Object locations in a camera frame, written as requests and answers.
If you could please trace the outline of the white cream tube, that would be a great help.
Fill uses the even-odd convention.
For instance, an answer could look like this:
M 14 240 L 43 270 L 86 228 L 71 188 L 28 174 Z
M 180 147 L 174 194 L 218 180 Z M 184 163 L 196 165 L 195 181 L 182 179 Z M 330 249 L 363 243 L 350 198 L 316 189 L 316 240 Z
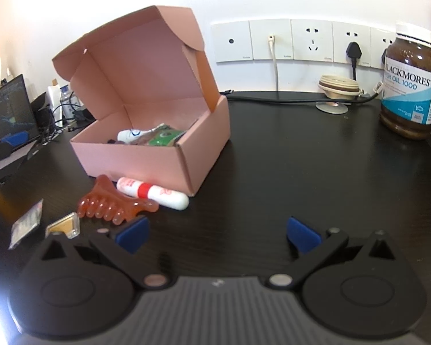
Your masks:
M 125 144 L 131 144 L 141 136 L 150 133 L 152 130 L 125 129 L 117 133 L 117 141 Z

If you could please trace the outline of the white wall socket strip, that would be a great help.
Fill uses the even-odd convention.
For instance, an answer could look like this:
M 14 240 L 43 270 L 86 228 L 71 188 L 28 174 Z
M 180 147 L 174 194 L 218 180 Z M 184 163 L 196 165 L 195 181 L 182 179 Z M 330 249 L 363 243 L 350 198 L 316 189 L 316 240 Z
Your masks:
M 349 42 L 358 42 L 357 66 L 382 69 L 382 55 L 395 40 L 390 30 L 322 20 L 251 20 L 211 28 L 215 61 L 310 61 L 351 65 Z

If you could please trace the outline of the black power adapter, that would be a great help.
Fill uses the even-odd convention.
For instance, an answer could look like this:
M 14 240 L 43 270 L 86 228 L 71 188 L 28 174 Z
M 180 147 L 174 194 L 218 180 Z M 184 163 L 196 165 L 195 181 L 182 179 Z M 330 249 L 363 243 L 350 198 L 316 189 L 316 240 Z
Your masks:
M 78 122 L 94 122 L 95 118 L 87 108 L 79 108 L 74 111 L 74 119 Z

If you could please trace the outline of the small clear bottle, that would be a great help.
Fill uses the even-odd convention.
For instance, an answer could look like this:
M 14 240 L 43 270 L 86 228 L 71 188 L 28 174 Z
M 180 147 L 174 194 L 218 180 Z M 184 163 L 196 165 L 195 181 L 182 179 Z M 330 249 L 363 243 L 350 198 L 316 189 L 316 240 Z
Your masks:
M 62 88 L 60 88 L 60 92 L 60 105 L 63 115 L 66 119 L 73 119 L 74 112 L 81 107 L 79 99 L 68 85 L 62 86 Z

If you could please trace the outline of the white tube wooden cap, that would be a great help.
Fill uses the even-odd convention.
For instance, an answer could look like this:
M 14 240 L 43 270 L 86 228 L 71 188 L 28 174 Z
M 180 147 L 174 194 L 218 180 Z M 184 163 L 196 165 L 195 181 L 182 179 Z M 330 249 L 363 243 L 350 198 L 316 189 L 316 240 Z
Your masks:
M 63 126 L 63 112 L 60 105 L 60 85 L 56 79 L 52 80 L 52 83 L 49 87 L 47 87 L 47 96 L 49 98 L 49 103 L 51 106 L 51 110 L 53 112 L 53 118 L 55 120 L 55 124 L 58 127 Z

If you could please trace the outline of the black laptop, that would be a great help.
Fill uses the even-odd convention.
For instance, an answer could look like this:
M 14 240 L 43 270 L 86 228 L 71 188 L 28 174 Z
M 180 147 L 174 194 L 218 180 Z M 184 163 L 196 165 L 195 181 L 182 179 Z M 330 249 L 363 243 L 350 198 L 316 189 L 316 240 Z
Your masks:
M 28 131 L 28 143 L 39 137 L 39 129 L 22 75 L 0 88 L 0 141 L 5 136 L 20 131 Z

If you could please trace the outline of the red translucent hand-shaped comb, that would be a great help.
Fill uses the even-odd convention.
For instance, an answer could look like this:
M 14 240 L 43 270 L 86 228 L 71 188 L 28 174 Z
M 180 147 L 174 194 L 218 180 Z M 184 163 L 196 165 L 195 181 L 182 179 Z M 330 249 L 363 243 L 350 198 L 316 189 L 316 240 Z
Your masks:
M 154 213 L 158 209 L 156 201 L 129 197 L 118 191 L 106 175 L 100 175 L 91 191 L 79 200 L 77 214 L 80 218 L 96 218 L 121 225 L 133 221 L 140 213 Z

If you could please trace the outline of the green frog toy bag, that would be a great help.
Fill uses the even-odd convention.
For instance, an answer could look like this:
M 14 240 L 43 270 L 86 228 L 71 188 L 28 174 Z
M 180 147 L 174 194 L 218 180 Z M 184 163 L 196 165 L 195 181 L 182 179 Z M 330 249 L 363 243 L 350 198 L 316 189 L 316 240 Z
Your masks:
M 185 133 L 185 130 L 182 131 L 170 125 L 161 124 L 140 135 L 130 144 L 138 146 L 174 146 Z

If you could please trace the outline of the gold foil packet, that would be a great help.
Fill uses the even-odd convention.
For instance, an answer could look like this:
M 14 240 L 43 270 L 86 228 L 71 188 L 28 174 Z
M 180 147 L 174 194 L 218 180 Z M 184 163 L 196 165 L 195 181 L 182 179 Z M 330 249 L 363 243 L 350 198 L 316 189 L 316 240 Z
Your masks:
M 49 224 L 45 231 L 45 237 L 49 237 L 51 234 L 55 233 L 65 234 L 68 239 L 78 237 L 81 233 L 78 214 L 76 212 L 69 213 L 58 221 Z

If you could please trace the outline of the red white tube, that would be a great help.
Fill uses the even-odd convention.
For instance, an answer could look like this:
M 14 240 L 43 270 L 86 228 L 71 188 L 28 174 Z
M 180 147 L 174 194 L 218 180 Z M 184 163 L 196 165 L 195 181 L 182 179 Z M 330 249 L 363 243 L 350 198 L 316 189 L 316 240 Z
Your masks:
M 153 200 L 160 206 L 165 206 L 172 210 L 186 210 L 189 205 L 189 198 L 185 193 L 165 189 L 158 185 L 132 178 L 122 177 L 117 181 L 117 190 L 121 193 L 137 199 Z

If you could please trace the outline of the black wall plug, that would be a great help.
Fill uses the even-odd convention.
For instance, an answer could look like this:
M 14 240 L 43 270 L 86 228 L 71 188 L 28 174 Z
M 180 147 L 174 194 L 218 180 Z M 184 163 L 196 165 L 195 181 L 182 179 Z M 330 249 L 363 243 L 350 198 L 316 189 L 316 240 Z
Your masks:
M 362 56 L 362 50 L 358 42 L 351 41 L 347 46 L 347 58 L 349 58 L 352 67 L 353 80 L 357 80 L 357 64 Z

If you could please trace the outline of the grey clear sachet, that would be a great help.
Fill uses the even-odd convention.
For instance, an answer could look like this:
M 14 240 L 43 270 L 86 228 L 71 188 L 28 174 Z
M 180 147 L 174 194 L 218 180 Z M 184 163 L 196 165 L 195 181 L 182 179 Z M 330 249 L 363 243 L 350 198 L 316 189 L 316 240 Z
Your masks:
M 11 228 L 9 250 L 16 248 L 20 242 L 39 227 L 43 213 L 43 200 L 39 200 L 24 215 L 14 222 Z

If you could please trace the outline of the pink cardboard box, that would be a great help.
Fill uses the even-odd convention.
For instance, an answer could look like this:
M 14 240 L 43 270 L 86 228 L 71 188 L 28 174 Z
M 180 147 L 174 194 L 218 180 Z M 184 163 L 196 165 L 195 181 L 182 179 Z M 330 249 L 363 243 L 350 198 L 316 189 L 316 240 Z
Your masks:
M 152 5 L 122 16 L 67 46 L 53 66 L 95 118 L 71 140 L 86 174 L 197 193 L 230 138 L 230 114 L 191 9 Z M 161 124 L 186 133 L 174 146 L 117 141 L 119 131 Z

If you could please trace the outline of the brown fish oil bottle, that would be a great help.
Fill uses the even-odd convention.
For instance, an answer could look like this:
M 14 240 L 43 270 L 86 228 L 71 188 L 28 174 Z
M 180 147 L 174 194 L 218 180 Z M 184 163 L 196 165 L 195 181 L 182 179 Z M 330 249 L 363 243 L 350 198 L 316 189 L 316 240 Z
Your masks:
M 384 60 L 380 120 L 410 139 L 431 132 L 431 31 L 402 25 Z

